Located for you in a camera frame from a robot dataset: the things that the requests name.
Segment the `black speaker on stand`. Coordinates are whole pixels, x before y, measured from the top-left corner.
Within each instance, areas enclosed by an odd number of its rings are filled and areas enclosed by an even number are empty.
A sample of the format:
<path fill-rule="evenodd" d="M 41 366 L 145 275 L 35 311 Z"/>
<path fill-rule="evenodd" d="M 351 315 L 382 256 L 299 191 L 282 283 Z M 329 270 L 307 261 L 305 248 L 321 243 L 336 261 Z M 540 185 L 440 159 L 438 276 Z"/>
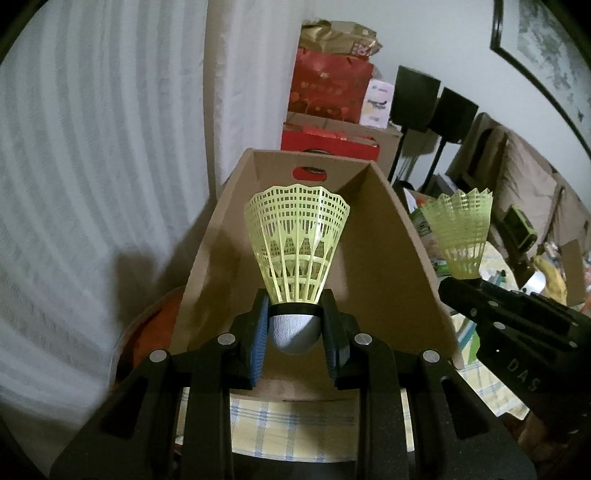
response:
<path fill-rule="evenodd" d="M 394 84 L 390 120 L 401 127 L 402 137 L 394 154 L 388 180 L 394 180 L 404 142 L 410 130 L 426 132 L 433 117 L 441 81 L 418 70 L 400 66 Z"/>
<path fill-rule="evenodd" d="M 429 124 L 430 130 L 440 137 L 440 142 L 421 193 L 427 192 L 445 146 L 448 143 L 461 144 L 466 139 L 478 109 L 479 106 L 468 98 L 444 88 Z"/>

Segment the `yellow shuttlecock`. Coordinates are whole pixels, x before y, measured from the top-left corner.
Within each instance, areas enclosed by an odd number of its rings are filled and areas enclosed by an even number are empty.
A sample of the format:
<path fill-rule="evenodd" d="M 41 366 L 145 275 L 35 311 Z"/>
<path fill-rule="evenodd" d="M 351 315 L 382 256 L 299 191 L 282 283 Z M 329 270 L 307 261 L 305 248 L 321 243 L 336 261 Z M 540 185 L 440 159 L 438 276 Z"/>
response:
<path fill-rule="evenodd" d="M 421 207 L 452 277 L 480 277 L 492 206 L 493 193 L 489 189 L 473 189 L 468 193 L 457 190 L 453 195 L 441 194 Z"/>
<path fill-rule="evenodd" d="M 320 301 L 349 204 L 322 186 L 273 186 L 245 204 L 245 226 L 270 298 L 269 335 L 277 350 L 301 355 L 322 331 Z"/>

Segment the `left black speaker on stand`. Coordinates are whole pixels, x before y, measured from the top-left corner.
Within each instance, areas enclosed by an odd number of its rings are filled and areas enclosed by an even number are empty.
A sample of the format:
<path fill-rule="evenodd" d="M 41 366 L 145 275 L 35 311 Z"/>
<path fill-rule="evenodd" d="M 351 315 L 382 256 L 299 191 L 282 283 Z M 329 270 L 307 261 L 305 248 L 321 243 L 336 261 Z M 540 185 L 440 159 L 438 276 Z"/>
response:
<path fill-rule="evenodd" d="M 394 154 L 388 180 L 394 180 L 404 142 L 410 130 L 426 132 L 433 117 L 441 81 L 418 70 L 400 66 L 394 84 L 390 120 L 401 127 L 402 137 Z"/>

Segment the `red gift bag upper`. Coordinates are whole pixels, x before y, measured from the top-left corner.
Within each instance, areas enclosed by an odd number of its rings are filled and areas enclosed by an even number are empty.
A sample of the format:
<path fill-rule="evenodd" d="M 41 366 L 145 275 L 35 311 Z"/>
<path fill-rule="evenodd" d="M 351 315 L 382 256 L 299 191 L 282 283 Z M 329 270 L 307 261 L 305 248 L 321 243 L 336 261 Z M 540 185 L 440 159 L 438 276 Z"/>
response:
<path fill-rule="evenodd" d="M 358 123 L 373 71 L 367 60 L 298 48 L 287 110 Z"/>

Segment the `yellow checked tablecloth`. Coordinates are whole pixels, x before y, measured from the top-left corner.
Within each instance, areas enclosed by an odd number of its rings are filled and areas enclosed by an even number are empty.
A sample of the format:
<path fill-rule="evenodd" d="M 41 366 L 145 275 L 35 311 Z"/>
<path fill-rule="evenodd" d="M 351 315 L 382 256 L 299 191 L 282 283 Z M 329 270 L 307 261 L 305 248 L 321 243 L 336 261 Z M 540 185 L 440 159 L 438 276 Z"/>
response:
<path fill-rule="evenodd" d="M 522 420 L 528 408 L 487 367 L 476 359 L 477 334 L 461 336 L 462 377 L 500 416 Z M 232 451 L 270 460 L 338 463 L 356 458 L 358 401 L 273 402 L 230 397 Z"/>

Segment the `white curtain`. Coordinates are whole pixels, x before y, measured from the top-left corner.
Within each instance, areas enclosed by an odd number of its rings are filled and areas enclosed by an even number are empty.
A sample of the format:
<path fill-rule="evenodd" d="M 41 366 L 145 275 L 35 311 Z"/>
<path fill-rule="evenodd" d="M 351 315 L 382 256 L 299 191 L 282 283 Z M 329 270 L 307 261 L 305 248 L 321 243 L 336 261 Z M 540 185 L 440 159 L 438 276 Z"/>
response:
<path fill-rule="evenodd" d="M 310 1 L 50 1 L 1 65 L 1 416 L 48 471 L 274 149 Z"/>

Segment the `green black radio device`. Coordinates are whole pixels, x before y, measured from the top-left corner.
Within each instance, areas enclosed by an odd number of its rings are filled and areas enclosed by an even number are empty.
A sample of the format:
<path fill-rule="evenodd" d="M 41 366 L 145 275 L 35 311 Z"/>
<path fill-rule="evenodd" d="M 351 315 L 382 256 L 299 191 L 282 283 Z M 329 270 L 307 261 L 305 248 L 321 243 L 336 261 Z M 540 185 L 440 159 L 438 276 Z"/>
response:
<path fill-rule="evenodd" d="M 511 204 L 505 213 L 504 225 L 513 245 L 519 253 L 528 252 L 538 240 L 538 233 L 525 212 L 516 204 Z"/>

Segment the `gold crumpled bag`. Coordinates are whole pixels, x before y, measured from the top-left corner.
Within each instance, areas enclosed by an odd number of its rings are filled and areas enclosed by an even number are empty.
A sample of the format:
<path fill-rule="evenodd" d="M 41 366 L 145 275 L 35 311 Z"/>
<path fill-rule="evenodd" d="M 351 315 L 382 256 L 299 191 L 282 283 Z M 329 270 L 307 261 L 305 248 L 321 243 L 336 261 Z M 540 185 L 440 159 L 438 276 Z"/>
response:
<path fill-rule="evenodd" d="M 382 49 L 376 31 L 356 22 L 329 20 L 315 20 L 301 25 L 298 46 L 362 59 L 369 59 Z"/>

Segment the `large brown carton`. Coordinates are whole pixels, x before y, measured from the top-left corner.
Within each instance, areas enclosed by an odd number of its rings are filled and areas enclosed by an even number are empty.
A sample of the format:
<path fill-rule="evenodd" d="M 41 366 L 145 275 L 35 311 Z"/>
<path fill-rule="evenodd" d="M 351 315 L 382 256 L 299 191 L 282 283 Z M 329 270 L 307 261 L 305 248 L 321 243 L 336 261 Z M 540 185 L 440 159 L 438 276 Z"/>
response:
<path fill-rule="evenodd" d="M 284 122 L 283 126 L 286 124 L 312 125 L 322 129 L 341 131 L 356 136 L 373 137 L 381 148 L 379 159 L 375 162 L 386 176 L 389 174 L 394 160 L 394 154 L 396 154 L 399 141 L 402 137 L 402 133 L 394 127 L 377 129 L 335 119 L 315 117 L 294 112 L 287 114 L 287 120 Z"/>

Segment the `open brown cardboard box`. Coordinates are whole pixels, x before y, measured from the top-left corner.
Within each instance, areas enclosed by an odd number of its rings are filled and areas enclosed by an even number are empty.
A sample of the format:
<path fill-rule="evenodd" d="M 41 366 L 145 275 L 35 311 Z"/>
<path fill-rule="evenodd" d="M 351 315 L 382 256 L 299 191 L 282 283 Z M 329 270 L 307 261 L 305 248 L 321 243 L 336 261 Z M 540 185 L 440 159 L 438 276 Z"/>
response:
<path fill-rule="evenodd" d="M 174 354 L 200 347 L 252 308 L 263 279 L 245 228 L 245 204 L 271 186 L 294 184 L 294 169 L 325 171 L 322 185 L 351 210 L 325 286 L 339 310 L 394 350 L 433 349 L 461 365 L 448 308 L 414 225 L 370 161 L 248 149 L 219 198 L 194 259 L 172 334 Z"/>

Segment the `cardboard box with papers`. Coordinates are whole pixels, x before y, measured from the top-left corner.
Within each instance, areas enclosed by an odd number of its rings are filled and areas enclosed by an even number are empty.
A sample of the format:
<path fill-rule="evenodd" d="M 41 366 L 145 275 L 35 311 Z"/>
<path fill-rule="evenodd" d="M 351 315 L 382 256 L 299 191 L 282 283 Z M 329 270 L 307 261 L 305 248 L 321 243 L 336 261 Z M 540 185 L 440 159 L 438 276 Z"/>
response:
<path fill-rule="evenodd" d="M 422 208 L 425 204 L 434 200 L 433 197 L 408 188 L 403 189 L 404 200 L 410 214 Z"/>

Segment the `white round device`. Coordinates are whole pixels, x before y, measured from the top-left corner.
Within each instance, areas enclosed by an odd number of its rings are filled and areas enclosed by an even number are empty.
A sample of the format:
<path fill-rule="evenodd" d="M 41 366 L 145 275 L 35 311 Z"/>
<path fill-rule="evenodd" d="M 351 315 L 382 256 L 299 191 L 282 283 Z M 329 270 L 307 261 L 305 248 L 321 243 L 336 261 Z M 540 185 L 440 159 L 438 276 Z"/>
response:
<path fill-rule="evenodd" d="M 527 282 L 520 288 L 522 292 L 527 294 L 541 294 L 547 284 L 546 276 L 543 272 L 535 270 Z"/>

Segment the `green snack tin can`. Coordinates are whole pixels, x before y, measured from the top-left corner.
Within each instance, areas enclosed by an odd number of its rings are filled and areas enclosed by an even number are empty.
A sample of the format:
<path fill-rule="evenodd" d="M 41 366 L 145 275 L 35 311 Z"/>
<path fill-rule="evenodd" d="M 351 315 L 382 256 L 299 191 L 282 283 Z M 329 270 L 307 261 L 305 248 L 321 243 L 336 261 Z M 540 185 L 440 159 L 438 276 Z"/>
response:
<path fill-rule="evenodd" d="M 428 254 L 431 264 L 439 278 L 448 277 L 450 269 L 440 249 L 438 239 L 433 233 L 428 221 L 421 209 L 416 209 L 410 214 L 410 219 L 420 237 L 420 240 Z"/>

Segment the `framed wall picture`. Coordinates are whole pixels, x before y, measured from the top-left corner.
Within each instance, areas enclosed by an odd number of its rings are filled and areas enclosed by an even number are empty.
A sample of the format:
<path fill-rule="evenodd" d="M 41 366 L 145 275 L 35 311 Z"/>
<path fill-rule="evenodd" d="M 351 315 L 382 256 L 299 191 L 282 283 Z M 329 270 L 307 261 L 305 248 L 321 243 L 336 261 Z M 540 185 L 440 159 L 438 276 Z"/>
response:
<path fill-rule="evenodd" d="M 496 1 L 491 49 L 550 101 L 590 150 L 590 64 L 541 1 Z"/>

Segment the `right black speaker on stand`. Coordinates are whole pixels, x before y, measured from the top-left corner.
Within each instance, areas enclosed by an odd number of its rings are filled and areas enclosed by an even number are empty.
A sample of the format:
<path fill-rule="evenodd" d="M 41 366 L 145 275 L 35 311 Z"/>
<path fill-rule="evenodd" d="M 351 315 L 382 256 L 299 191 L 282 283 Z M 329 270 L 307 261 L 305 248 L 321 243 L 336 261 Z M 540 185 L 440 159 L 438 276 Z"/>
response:
<path fill-rule="evenodd" d="M 478 109 L 479 106 L 468 98 L 444 88 L 429 124 L 430 130 L 440 137 L 440 142 L 421 193 L 427 192 L 445 146 L 448 143 L 461 144 L 466 139 Z"/>

